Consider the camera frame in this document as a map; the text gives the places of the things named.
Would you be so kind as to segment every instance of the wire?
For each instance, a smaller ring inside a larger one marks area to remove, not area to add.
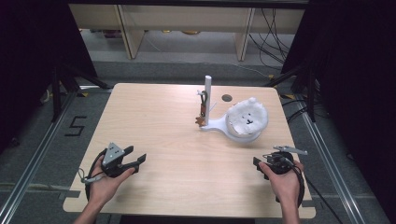
[[[335,218],[337,218],[339,223],[343,223],[343,221],[341,221],[340,217],[337,216],[337,214],[335,213],[335,211],[332,209],[332,207],[327,203],[327,201],[323,198],[323,196],[319,193],[318,189],[314,186],[314,184],[312,184],[312,182],[308,179],[308,177],[305,175],[305,180],[306,182],[312,187],[312,189],[314,189],[314,191],[318,194],[319,198],[326,204],[326,206],[330,209],[330,211],[332,212],[332,214],[334,215]]]
[[[283,45],[286,49],[290,49],[290,48],[287,47],[287,46],[279,39],[279,37],[277,36],[277,29],[276,29],[276,9],[273,8],[272,11],[273,11],[273,20],[272,20],[271,25],[270,25],[269,21],[267,20],[267,17],[265,16],[264,10],[262,9],[262,16],[264,17],[265,22],[267,23],[267,26],[268,26],[268,34],[267,34],[267,36],[265,37],[265,39],[263,39],[263,41],[264,41],[269,47],[271,47],[271,48],[273,48],[273,49],[279,50],[280,54],[282,55],[283,60],[285,60],[285,59],[286,59],[285,53],[288,53],[288,52],[285,51],[285,50],[283,50],[282,47],[281,47],[280,45]],[[275,42],[276,42],[276,44],[277,44],[277,48],[274,47],[274,46],[272,46],[272,45],[270,45],[270,44],[268,44],[268,43],[266,42],[266,40],[267,40],[269,34],[271,34],[271,35],[273,36],[273,38],[274,38],[274,40],[275,40]]]
[[[282,106],[289,105],[291,103],[297,103],[297,102],[306,102],[306,100],[293,100],[293,101],[289,101],[289,102],[286,102],[286,103],[282,104]]]

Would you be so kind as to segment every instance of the finger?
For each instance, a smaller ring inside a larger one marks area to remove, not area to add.
[[[268,175],[268,178],[270,178],[272,175],[274,175],[275,173],[271,170],[271,168],[265,164],[264,162],[259,162],[260,168],[262,169],[262,171]]]
[[[296,165],[301,170],[301,172],[304,171],[304,166],[302,163],[300,163],[299,161],[293,161],[293,162],[294,162],[294,165]]]
[[[129,168],[128,170],[124,171],[121,175],[117,176],[116,179],[119,181],[119,183],[122,183],[124,180],[126,180],[129,176],[131,176],[135,171],[135,168]]]

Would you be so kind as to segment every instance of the white cylinder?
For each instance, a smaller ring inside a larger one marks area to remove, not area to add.
[[[209,112],[210,112],[210,92],[212,89],[212,77],[205,76],[205,91],[207,93],[206,104],[205,104],[205,125],[209,124]]]

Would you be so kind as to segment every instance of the wooden tabletop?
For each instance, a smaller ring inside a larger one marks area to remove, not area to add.
[[[203,132],[195,123],[204,86],[118,84],[107,102],[80,165],[86,173],[100,151],[114,142],[134,146],[123,163],[147,153],[138,174],[128,178],[103,213],[189,217],[282,217],[268,180],[256,171],[253,157],[273,152],[274,145],[293,146],[277,92],[272,88],[212,86],[211,119],[249,97],[267,109],[269,123],[260,137],[239,144],[223,133]],[[221,96],[229,94],[231,102]],[[87,203],[84,184],[76,178],[64,210],[81,212]],[[312,201],[305,188],[305,201]],[[312,218],[315,207],[300,207]]]

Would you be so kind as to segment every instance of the hand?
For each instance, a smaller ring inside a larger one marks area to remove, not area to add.
[[[294,161],[294,164],[301,172],[304,170],[304,166],[298,161]],[[264,162],[261,161],[259,165],[262,171],[268,176],[272,190],[280,201],[283,223],[300,223],[298,213],[300,182],[297,175],[293,170],[289,170],[283,175],[277,175]]]
[[[103,158],[104,156],[101,156],[98,159],[92,171],[92,176],[103,175],[103,177],[91,183],[90,200],[75,220],[75,224],[94,223],[96,216],[102,210],[103,206],[114,197],[120,184],[134,173],[134,168],[130,168],[117,177],[106,176],[102,174],[101,164]]]
[[[298,161],[294,161],[294,164],[301,170],[301,172],[304,170],[304,166]],[[281,203],[294,202],[297,204],[300,193],[300,183],[294,171],[290,170],[283,175],[277,175],[264,162],[261,161],[259,165],[271,181],[271,187],[279,201]]]
[[[105,205],[116,194],[120,184],[134,173],[134,168],[128,169],[117,177],[106,176],[101,168],[104,156],[101,156],[96,162],[92,176],[97,174],[104,175],[100,180],[91,183],[90,202]]]

